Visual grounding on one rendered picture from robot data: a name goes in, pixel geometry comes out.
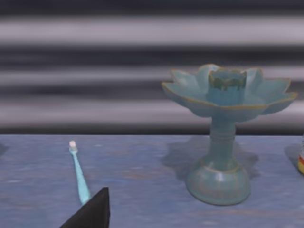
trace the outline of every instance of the tabletop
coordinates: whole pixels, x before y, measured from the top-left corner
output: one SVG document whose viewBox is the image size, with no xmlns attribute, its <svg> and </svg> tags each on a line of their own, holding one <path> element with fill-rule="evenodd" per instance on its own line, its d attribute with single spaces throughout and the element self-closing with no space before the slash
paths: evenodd
<svg viewBox="0 0 304 228">
<path fill-rule="evenodd" d="M 300 136 L 237 136 L 236 158 L 251 178 L 243 203 L 194 199 L 184 179 L 208 149 L 207 136 L 2 135 L 0 226 L 58 228 L 80 207 L 68 142 L 92 194 L 109 187 L 111 228 L 302 228 Z"/>
</svg>

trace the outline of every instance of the toothbrush handle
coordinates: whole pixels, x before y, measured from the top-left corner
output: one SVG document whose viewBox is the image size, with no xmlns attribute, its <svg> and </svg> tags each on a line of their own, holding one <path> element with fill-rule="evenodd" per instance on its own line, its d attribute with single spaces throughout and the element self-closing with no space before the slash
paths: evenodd
<svg viewBox="0 0 304 228">
<path fill-rule="evenodd" d="M 82 173 L 78 158 L 76 154 L 73 154 L 75 170 L 76 170 L 76 177 L 77 177 L 77 185 L 78 185 L 78 195 L 80 202 L 82 205 L 85 205 L 91 198 L 91 194 L 89 188 L 86 184 L 85 177 Z"/>
</svg>

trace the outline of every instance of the toothbrush head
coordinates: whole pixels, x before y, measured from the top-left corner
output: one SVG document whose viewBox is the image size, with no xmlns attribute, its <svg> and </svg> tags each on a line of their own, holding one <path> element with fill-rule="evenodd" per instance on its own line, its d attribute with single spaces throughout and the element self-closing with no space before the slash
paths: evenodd
<svg viewBox="0 0 304 228">
<path fill-rule="evenodd" d="M 71 154 L 76 154 L 78 152 L 78 149 L 77 149 L 75 141 L 70 141 L 70 143 L 69 143 L 69 149 L 70 149 Z"/>
</svg>

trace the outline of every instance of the celadon pottery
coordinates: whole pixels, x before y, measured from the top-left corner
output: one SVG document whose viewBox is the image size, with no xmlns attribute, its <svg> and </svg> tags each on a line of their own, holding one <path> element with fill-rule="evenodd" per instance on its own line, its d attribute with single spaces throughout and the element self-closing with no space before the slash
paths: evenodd
<svg viewBox="0 0 304 228">
<path fill-rule="evenodd" d="M 233 157 L 235 123 L 287 108 L 297 93 L 286 93 L 290 79 L 266 79 L 259 68 L 229 70 L 203 65 L 195 74 L 171 72 L 161 85 L 166 95 L 199 117 L 211 117 L 210 145 L 188 173 L 186 186 L 195 198 L 213 205 L 234 205 L 250 195 L 247 171 Z"/>
</svg>

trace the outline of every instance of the black pointed object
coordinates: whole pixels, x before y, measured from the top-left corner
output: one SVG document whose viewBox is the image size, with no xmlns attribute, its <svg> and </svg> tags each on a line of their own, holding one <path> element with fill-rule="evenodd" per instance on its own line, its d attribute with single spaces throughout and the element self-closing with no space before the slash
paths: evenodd
<svg viewBox="0 0 304 228">
<path fill-rule="evenodd" d="M 109 228 L 109 188 L 102 188 L 60 228 Z"/>
</svg>

